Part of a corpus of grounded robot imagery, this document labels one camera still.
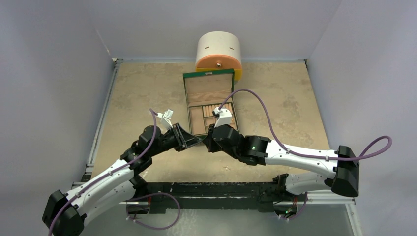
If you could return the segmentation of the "green jewelry tray insert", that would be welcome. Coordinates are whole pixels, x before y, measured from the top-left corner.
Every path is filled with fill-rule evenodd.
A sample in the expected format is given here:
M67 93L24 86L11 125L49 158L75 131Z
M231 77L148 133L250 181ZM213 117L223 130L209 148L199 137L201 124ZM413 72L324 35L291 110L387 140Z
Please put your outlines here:
M207 104L188 107L190 130L193 135L205 136L208 133L209 126L211 124L215 124L218 120L218 118L215 117L212 112L216 107L219 107L220 105L221 104ZM222 108L230 111L232 114L230 126L239 131L233 103L227 102L225 105L223 105Z

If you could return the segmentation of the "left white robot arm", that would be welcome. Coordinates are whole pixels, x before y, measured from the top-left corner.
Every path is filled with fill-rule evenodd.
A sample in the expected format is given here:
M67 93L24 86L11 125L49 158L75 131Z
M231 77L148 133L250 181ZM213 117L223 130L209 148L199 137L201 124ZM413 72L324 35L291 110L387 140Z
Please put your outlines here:
M201 142L178 123L166 133L148 126L115 163L83 185L66 193L52 193L42 221L50 236L78 236L100 210L119 202L141 201L148 194L148 184L140 173L152 164L152 157L174 149L178 152Z

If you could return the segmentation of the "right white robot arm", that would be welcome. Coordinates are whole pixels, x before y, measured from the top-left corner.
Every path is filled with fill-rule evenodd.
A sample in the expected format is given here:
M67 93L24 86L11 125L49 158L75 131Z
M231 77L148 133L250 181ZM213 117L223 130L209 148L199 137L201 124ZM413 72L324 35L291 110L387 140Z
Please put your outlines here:
M275 140L243 136L227 124L210 127L203 144L208 152L222 151L247 165L281 165L305 170L303 174L281 174L273 179L277 183L277 196L282 200L316 190L331 190L351 198L359 195L359 162L352 160L354 154L346 146L338 150L307 148L309 154L325 154L324 159L307 158L292 154L293 150L303 151L302 147L283 149Z

